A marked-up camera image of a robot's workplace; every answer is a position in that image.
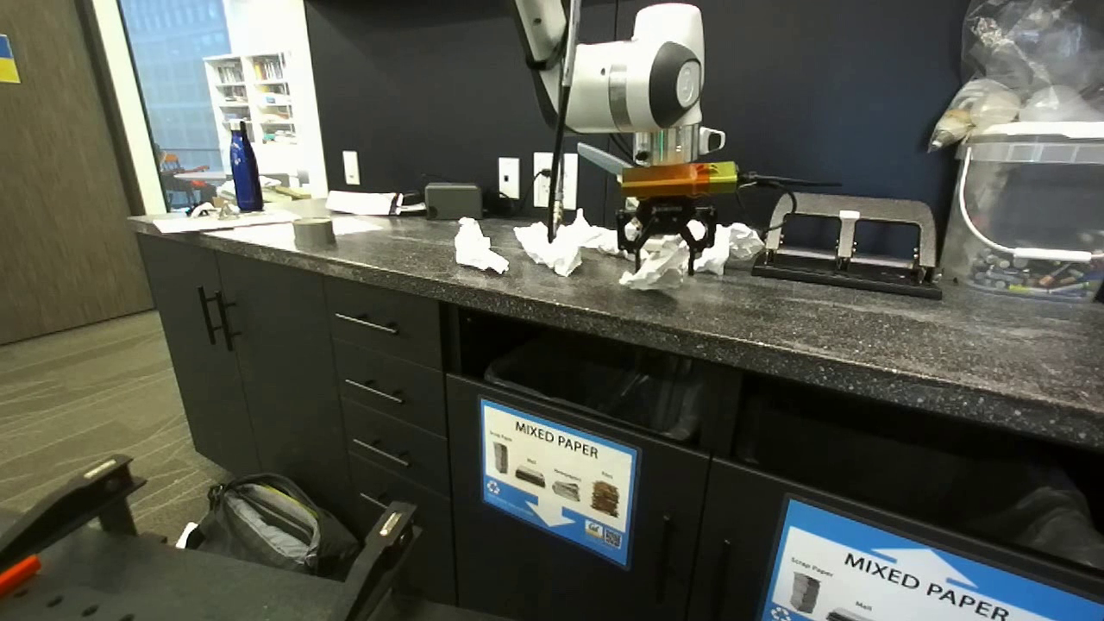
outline gray floor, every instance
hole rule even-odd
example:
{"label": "gray floor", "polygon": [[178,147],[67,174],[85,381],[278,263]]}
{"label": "gray floor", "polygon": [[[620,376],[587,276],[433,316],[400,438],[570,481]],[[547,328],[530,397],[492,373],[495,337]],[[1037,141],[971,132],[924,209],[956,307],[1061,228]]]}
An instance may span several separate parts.
{"label": "gray floor", "polygon": [[103,455],[132,455],[142,532],[175,536],[220,475],[188,445],[157,313],[0,348],[0,508],[24,512]]}

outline blue bottle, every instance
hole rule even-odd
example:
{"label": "blue bottle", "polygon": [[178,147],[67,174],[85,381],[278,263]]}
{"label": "blue bottle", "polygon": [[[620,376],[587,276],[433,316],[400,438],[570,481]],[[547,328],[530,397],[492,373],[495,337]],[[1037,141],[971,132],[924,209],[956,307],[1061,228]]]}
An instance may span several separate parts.
{"label": "blue bottle", "polygon": [[248,146],[248,132],[244,122],[242,128],[229,132],[229,174],[233,174],[233,202],[236,209],[262,209],[266,197],[262,197],[262,175],[256,170],[256,152]]}

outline dark countertop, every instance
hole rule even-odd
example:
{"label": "dark countertop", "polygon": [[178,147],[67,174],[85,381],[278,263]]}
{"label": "dark countertop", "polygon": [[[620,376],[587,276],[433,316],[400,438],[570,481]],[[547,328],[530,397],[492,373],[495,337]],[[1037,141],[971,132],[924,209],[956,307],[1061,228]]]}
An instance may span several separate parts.
{"label": "dark countertop", "polygon": [[617,285],[620,260],[587,252],[561,279],[482,232],[505,276],[450,263],[456,225],[338,222],[338,248],[292,248],[289,225],[196,235],[202,244],[485,313],[726,363],[901,407],[1104,451],[1104,307],[947,289],[909,301],[758,276],[696,276],[676,294]]}

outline clear plastic container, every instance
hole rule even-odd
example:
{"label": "clear plastic container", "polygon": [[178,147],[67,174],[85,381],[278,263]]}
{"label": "clear plastic container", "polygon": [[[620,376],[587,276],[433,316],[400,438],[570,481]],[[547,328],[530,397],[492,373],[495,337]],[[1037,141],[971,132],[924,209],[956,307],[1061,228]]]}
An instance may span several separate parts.
{"label": "clear plastic container", "polygon": [[1093,301],[1104,282],[1104,124],[999,124],[962,146],[947,282]]}

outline black wall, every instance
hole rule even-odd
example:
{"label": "black wall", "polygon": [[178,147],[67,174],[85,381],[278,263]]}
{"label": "black wall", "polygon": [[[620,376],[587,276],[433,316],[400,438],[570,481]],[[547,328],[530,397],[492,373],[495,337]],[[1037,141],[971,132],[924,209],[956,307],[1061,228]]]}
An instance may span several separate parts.
{"label": "black wall", "polygon": [[[630,36],[634,0],[582,0],[582,39]],[[937,202],[924,139],[957,85],[964,0],[701,0],[708,124],[754,174],[838,183],[838,193]],[[311,47],[329,187],[362,152],[364,191],[476,179],[495,152],[547,141],[505,0],[313,0]],[[587,217],[612,183],[582,163]],[[726,197],[753,222],[761,207]]]}

